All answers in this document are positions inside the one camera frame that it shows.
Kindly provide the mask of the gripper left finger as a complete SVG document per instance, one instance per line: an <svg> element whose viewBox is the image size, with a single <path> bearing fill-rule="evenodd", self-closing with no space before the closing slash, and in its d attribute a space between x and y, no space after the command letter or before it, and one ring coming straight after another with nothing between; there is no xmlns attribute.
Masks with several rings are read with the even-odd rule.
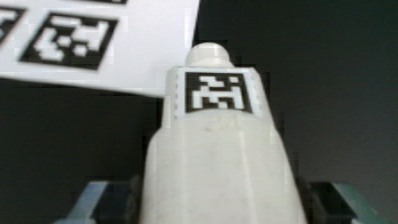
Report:
<svg viewBox="0 0 398 224"><path fill-rule="evenodd" d="M141 180L87 183L75 206L55 224L137 224Z"/></svg>

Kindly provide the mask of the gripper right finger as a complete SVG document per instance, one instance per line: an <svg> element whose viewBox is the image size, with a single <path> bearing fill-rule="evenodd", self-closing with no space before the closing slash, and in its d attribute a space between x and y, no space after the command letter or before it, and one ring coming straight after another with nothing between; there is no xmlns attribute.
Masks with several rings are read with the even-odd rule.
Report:
<svg viewBox="0 0 398 224"><path fill-rule="evenodd" d="M299 193L309 224L386 224L386 218L349 183L301 179Z"/></svg>

